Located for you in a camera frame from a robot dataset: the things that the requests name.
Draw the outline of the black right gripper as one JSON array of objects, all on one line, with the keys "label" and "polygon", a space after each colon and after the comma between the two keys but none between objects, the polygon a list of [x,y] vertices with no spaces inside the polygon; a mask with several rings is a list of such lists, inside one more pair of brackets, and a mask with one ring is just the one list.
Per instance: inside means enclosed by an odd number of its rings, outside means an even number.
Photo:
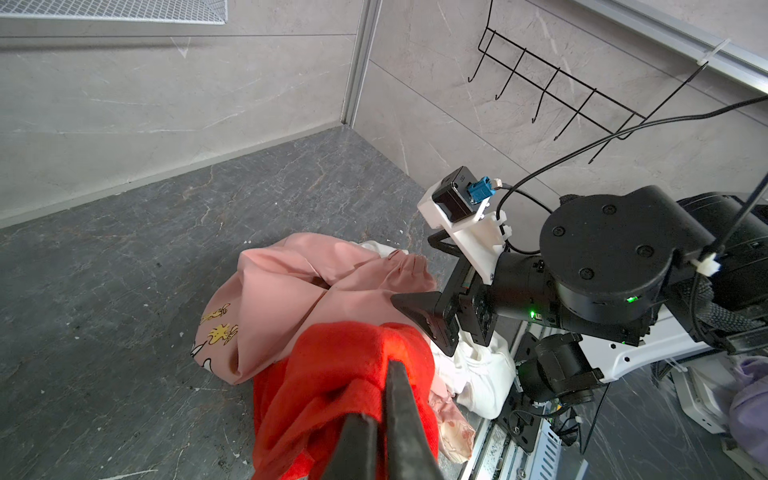
[{"label": "black right gripper", "polygon": [[460,332],[468,333],[477,344],[489,345],[496,327],[507,320],[561,326],[561,302],[542,257],[504,251],[493,282],[486,285],[448,238],[443,230],[428,237],[431,247],[458,259],[445,289],[390,298],[443,354],[454,355]]}]

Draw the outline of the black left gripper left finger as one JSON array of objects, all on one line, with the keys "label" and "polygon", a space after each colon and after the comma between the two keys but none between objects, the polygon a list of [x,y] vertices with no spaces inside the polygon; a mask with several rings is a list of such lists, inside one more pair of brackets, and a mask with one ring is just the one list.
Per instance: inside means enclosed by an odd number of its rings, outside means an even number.
[{"label": "black left gripper left finger", "polygon": [[349,414],[321,479],[374,480],[377,454],[378,422],[366,415]]}]

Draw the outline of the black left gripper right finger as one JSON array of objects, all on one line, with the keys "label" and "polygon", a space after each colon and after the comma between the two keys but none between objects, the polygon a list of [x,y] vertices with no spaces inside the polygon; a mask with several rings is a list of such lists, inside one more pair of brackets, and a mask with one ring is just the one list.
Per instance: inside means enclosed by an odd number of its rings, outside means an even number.
[{"label": "black left gripper right finger", "polygon": [[441,480],[405,365],[388,363],[385,392],[387,474],[394,480]]}]

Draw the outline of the red cloth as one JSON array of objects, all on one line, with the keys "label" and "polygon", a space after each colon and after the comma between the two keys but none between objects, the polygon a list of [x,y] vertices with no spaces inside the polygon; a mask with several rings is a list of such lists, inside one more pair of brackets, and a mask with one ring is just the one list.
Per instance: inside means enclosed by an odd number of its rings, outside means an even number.
[{"label": "red cloth", "polygon": [[318,479],[348,414],[384,419],[390,361],[407,371],[430,451],[439,451],[429,405],[435,366],[429,344],[414,327],[345,321],[313,325],[291,354],[253,380],[254,476]]}]

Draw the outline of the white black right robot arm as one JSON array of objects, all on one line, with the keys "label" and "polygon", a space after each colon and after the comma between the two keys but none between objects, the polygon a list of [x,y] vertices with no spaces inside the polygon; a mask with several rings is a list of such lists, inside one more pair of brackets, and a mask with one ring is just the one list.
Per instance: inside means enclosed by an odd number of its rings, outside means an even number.
[{"label": "white black right robot arm", "polygon": [[663,359],[767,344],[767,204],[704,193],[674,200],[647,186],[623,196],[570,195],[546,219],[534,253],[508,246],[502,215],[426,195],[429,242],[455,256],[445,289],[393,305],[445,354],[468,333],[526,321],[553,334],[524,346],[532,401],[588,402],[593,390]]}]

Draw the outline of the light floral pink cloth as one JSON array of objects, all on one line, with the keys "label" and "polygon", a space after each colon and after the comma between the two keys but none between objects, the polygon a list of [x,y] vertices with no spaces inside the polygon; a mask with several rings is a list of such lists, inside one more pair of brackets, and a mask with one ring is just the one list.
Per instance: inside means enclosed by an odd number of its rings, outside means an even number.
[{"label": "light floral pink cloth", "polygon": [[458,409],[448,387],[438,376],[430,387],[429,405],[437,420],[440,452],[452,463],[468,462],[473,452],[475,429]]}]

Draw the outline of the white cloth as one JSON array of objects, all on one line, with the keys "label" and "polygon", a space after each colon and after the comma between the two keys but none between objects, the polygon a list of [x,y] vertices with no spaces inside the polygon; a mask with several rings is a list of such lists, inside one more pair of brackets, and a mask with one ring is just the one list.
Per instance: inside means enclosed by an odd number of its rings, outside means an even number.
[{"label": "white cloth", "polygon": [[508,342],[495,333],[490,344],[483,346],[462,332],[449,356],[428,336],[423,339],[434,363],[430,392],[442,400],[454,400],[482,418],[497,418],[516,378]]}]

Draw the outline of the pink cartoon print cloth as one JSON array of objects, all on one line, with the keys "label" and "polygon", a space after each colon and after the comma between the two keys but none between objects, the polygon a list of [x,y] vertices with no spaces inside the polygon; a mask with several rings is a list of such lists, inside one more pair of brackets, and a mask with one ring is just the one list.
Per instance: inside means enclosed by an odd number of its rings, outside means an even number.
[{"label": "pink cartoon print cloth", "polygon": [[203,310],[190,355],[237,385],[289,356],[313,325],[409,324],[392,296],[436,288],[422,255],[374,241],[292,234],[240,253],[235,273]]}]

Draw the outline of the lavender cloth outside cell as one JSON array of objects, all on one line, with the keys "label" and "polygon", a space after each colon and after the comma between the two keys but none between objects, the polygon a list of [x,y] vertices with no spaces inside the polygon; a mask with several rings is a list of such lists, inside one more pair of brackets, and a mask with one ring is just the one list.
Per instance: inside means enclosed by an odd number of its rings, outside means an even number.
[{"label": "lavender cloth outside cell", "polygon": [[733,375],[739,390],[729,409],[730,434],[753,460],[767,466],[767,357],[744,358]]}]

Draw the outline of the aluminium frame post right corner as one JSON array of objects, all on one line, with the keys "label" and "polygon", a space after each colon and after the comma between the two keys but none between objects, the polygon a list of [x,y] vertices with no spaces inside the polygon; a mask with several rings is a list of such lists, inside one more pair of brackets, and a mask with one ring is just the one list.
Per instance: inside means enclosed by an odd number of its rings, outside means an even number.
[{"label": "aluminium frame post right corner", "polygon": [[362,2],[361,17],[355,36],[349,78],[340,117],[341,123],[350,128],[353,128],[356,122],[381,6],[381,0],[364,0]]}]

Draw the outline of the aluminium right wall rail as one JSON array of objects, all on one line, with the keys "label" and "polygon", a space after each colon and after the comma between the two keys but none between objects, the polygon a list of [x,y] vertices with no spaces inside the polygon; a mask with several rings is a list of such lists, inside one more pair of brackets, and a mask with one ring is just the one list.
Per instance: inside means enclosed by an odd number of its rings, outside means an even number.
[{"label": "aluminium right wall rail", "polygon": [[767,4],[763,1],[576,0],[582,7],[767,92]]}]

